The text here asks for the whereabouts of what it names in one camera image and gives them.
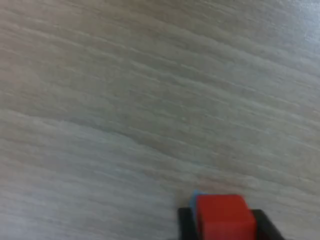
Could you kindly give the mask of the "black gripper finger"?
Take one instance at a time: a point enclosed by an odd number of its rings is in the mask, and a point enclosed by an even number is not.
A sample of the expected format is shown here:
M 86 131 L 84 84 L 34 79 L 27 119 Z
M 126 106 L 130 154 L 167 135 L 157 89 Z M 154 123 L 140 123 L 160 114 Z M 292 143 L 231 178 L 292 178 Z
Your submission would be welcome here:
M 177 219 L 179 227 L 179 240 L 199 239 L 191 208 L 180 207 L 177 210 Z
M 285 240 L 263 210 L 252 209 L 251 212 L 256 221 L 256 240 Z

